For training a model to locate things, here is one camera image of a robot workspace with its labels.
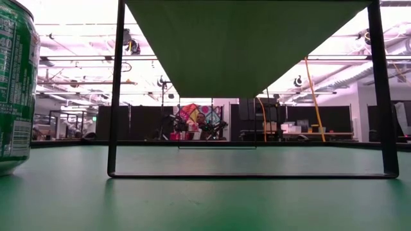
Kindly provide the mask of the green Sprite soda can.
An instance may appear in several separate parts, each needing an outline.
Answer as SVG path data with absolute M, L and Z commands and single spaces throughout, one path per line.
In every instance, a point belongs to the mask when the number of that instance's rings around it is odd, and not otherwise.
M 0 0 L 0 176 L 30 157 L 40 38 L 32 13 Z

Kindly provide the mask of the person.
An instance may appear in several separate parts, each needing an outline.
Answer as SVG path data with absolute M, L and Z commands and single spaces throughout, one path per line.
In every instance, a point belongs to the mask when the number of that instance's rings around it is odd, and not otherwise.
M 200 132 L 200 140 L 206 141 L 209 136 L 209 129 L 206 123 L 206 117 L 203 113 L 199 112 L 197 114 L 196 123 L 198 127 L 198 131 Z

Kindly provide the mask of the background robot rig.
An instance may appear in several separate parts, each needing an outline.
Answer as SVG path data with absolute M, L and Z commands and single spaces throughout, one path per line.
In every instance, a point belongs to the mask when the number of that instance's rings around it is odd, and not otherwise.
M 200 132 L 189 132 L 187 124 L 179 116 L 169 115 L 173 130 L 170 133 L 170 139 L 174 141 L 200 141 Z M 220 121 L 217 125 L 207 124 L 209 136 L 206 141 L 224 141 L 220 132 L 228 126 L 225 121 Z

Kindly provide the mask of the black cabinet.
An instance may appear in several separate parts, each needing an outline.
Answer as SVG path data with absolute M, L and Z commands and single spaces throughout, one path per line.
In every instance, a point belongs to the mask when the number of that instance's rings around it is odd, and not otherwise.
M 257 122 L 273 121 L 280 127 L 285 119 L 285 109 L 277 102 L 276 99 L 255 98 L 239 99 L 237 105 L 231 105 L 231 117 L 229 126 L 231 129 L 230 139 L 232 142 L 240 141 L 234 138 L 242 128 L 256 127 Z

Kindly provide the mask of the background desk with boxes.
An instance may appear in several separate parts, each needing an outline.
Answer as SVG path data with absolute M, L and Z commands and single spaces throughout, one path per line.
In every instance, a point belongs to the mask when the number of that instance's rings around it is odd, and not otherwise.
M 329 130 L 323 126 L 320 131 L 320 126 L 299 126 L 293 122 L 285 122 L 277 127 L 277 123 L 273 121 L 260 121 L 257 126 L 251 128 L 242 128 L 238 134 L 232 138 L 238 138 L 240 141 L 255 141 L 271 142 L 271 141 L 351 141 L 354 138 L 353 132 L 338 132 Z

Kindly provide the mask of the black ceiling-mounted device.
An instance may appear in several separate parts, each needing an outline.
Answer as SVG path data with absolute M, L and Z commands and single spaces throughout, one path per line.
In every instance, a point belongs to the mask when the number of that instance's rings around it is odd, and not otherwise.
M 123 47 L 125 47 L 125 51 L 129 51 L 131 55 L 141 54 L 139 43 L 131 37 L 128 28 L 123 30 Z

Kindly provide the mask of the grey storage rack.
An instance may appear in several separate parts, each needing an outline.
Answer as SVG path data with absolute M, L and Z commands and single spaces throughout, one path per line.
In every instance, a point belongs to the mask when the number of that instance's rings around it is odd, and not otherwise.
M 96 107 L 36 108 L 32 141 L 95 139 Z

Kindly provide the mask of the green tray table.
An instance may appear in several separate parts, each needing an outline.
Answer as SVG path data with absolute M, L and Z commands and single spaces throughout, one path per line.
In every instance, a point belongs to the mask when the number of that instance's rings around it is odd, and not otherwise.
M 32 141 L 32 148 L 61 148 L 68 146 L 108 146 L 109 141 L 99 140 L 64 140 L 64 141 Z M 171 146 L 171 147 L 208 147 L 208 148 L 259 148 L 259 147 L 336 147 L 380 150 L 377 142 L 227 142 L 227 141 L 118 141 L 118 146 Z

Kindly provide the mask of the white plastic cover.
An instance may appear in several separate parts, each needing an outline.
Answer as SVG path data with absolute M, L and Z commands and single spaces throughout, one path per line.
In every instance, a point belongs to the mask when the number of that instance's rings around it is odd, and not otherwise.
M 404 135 L 411 135 L 411 101 L 394 104 L 398 124 Z

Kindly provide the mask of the colourful patterned wall poster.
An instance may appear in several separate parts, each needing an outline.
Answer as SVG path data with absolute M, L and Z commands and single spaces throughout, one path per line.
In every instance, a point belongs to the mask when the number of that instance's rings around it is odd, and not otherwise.
M 173 107 L 175 116 L 179 116 L 187 124 L 189 132 L 198 132 L 198 114 L 203 114 L 204 124 L 217 125 L 223 120 L 223 106 L 197 105 L 194 103 L 188 105 L 177 105 Z

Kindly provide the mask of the wooden shelf with black frame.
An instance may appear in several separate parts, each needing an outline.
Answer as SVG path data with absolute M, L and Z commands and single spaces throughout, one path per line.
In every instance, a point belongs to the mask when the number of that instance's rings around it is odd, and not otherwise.
M 185 98 L 254 98 L 347 23 L 368 11 L 383 172 L 399 176 L 380 0 L 118 0 L 107 174 L 117 178 L 125 12 Z

